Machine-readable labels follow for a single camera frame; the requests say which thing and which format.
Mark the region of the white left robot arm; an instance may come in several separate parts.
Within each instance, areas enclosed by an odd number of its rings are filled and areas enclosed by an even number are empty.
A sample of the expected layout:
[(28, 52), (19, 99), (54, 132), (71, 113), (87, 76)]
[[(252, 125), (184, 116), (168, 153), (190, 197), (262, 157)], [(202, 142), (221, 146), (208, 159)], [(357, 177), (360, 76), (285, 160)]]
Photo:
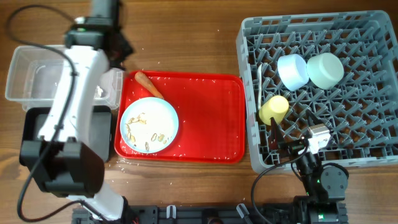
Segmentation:
[(90, 146), (94, 95), (100, 76), (120, 68), (132, 47), (123, 36), (120, 1), (93, 1), (91, 14), (72, 20), (65, 34), (57, 92), (36, 140), (24, 141), (20, 160), (28, 181), (86, 208), (101, 223), (134, 223), (127, 199), (104, 181), (104, 162)]

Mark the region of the red plastic tray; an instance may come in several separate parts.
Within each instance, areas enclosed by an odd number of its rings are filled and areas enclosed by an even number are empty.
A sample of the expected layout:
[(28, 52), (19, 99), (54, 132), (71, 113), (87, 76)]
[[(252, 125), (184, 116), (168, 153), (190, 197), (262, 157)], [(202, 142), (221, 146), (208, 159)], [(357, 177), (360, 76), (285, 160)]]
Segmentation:
[(176, 110), (176, 139), (164, 150), (141, 153), (122, 139), (121, 121), (114, 150), (126, 159), (233, 164), (245, 150), (246, 106), (243, 81), (215, 73), (146, 71), (156, 89)]

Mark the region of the white tissue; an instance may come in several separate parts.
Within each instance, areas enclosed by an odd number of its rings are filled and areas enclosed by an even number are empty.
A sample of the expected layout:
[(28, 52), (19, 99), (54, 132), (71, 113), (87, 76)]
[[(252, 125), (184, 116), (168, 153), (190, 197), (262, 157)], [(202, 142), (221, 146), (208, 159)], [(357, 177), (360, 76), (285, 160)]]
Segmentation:
[(94, 98), (101, 98), (102, 94), (103, 94), (103, 89), (100, 88), (99, 86), (97, 86), (96, 89), (95, 89)]

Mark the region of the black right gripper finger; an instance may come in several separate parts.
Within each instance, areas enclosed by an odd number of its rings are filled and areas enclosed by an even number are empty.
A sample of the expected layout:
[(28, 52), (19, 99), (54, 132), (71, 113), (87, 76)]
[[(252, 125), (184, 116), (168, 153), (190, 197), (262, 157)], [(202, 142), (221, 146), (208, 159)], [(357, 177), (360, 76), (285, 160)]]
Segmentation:
[(276, 123), (274, 117), (271, 118), (271, 144), (279, 145), (285, 143), (282, 132), (279, 125)]
[(310, 110), (306, 110), (307, 121), (309, 126), (325, 125), (322, 120), (320, 120), (314, 113)]

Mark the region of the yellow plastic cup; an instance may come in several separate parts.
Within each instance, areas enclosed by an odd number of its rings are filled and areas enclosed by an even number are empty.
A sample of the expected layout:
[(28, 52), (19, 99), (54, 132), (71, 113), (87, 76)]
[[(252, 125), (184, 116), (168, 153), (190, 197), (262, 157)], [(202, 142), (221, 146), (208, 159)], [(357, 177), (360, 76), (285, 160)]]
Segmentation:
[(283, 96), (276, 95), (264, 103), (259, 110), (260, 120), (270, 126), (271, 118), (274, 118), (277, 124), (280, 124), (289, 109), (289, 102)]

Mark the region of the black plastic bin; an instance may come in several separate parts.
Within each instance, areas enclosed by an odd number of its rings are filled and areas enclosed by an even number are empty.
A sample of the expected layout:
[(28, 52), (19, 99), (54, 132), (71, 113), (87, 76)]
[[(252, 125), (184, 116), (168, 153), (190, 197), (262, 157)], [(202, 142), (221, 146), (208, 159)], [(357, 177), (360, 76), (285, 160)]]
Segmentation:
[[(25, 116), (22, 141), (38, 140), (39, 129), (43, 126), (50, 108), (31, 108)], [(90, 124), (90, 148), (107, 162), (113, 143), (115, 125), (111, 109), (108, 106), (94, 106)]]

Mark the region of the clear plastic bin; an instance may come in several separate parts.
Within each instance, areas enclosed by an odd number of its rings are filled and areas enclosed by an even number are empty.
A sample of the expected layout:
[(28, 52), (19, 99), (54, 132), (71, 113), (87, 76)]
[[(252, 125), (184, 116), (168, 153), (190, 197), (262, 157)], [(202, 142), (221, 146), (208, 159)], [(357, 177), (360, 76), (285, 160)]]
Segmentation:
[[(51, 51), (32, 46), (15, 49), (7, 76), (5, 97), (31, 108), (51, 107), (63, 70), (63, 58)], [(95, 105), (119, 108), (123, 85), (122, 70), (116, 68), (103, 74), (97, 86), (103, 89)]]

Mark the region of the white plastic spoon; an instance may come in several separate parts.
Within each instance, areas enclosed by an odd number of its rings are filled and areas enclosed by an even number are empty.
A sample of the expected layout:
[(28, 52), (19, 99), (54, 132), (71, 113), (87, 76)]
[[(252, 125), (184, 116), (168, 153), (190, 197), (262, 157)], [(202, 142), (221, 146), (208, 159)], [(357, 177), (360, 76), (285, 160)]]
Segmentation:
[(262, 106), (262, 64), (261, 63), (257, 68), (257, 79), (258, 79), (257, 110), (259, 111)]

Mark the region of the blue plate with rice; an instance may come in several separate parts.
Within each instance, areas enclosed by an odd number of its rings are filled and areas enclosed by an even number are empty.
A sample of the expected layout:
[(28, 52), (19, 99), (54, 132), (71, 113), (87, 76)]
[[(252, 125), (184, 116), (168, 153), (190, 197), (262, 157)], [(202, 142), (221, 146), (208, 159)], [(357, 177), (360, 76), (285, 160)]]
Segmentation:
[(134, 154), (157, 154), (177, 137), (179, 119), (174, 107), (155, 97), (141, 98), (122, 113), (119, 133), (123, 151)]

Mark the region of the grey dishwasher rack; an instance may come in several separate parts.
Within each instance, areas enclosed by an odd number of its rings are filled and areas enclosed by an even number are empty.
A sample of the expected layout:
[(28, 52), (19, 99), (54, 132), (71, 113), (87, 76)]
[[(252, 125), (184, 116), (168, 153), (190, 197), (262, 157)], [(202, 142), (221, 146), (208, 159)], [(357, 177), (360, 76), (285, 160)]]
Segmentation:
[[(236, 48), (246, 98), (251, 167), (262, 172), (282, 158), (269, 148), (270, 127), (257, 115), (257, 68), (262, 64), (262, 103), (280, 95), (289, 110), (280, 128), (286, 140), (307, 132), (306, 110), (331, 130), (321, 161), (349, 166), (397, 163), (397, 39), (384, 11), (249, 17), (242, 21)], [(299, 54), (310, 59), (336, 55), (344, 76), (322, 90), (313, 83), (295, 91), (282, 83), (277, 61)]]

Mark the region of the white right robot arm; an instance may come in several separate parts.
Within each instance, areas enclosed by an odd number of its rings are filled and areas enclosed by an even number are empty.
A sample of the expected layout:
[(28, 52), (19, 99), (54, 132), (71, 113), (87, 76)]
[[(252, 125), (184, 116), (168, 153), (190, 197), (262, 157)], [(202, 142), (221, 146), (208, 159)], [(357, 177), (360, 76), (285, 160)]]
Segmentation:
[(349, 172), (343, 166), (323, 164), (318, 156), (331, 140), (331, 130), (307, 111), (309, 127), (298, 140), (287, 142), (274, 118), (271, 118), (270, 148), (283, 152), (294, 174), (303, 183), (306, 195), (296, 196), (291, 204), (278, 205), (274, 216), (281, 223), (346, 223), (342, 204), (346, 197)]

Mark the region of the orange carrot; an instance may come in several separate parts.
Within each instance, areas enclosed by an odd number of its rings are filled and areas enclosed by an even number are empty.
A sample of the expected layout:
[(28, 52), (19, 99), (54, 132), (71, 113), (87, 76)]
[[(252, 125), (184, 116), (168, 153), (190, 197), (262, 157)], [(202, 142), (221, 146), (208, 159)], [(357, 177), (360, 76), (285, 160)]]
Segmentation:
[(154, 97), (164, 99), (163, 95), (160, 93), (158, 89), (154, 86), (148, 76), (143, 72), (137, 72), (134, 75), (136, 82), (142, 85), (147, 91), (149, 91)]

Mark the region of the green bowl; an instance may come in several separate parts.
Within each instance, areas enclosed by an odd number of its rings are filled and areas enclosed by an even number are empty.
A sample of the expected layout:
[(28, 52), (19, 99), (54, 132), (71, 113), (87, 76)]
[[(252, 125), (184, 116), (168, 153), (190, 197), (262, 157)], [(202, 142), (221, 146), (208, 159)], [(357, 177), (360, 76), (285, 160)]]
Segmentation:
[(322, 53), (308, 60), (307, 73), (314, 85), (323, 90), (328, 90), (341, 81), (344, 68), (336, 55)]

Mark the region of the light blue bowl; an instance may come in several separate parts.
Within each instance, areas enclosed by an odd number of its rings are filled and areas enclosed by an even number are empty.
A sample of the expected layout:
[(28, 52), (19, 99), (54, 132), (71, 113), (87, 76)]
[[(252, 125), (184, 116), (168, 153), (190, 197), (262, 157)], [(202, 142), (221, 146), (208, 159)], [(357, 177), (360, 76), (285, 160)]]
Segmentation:
[(277, 69), (282, 83), (290, 91), (298, 90), (309, 82), (307, 63), (299, 54), (280, 57)]

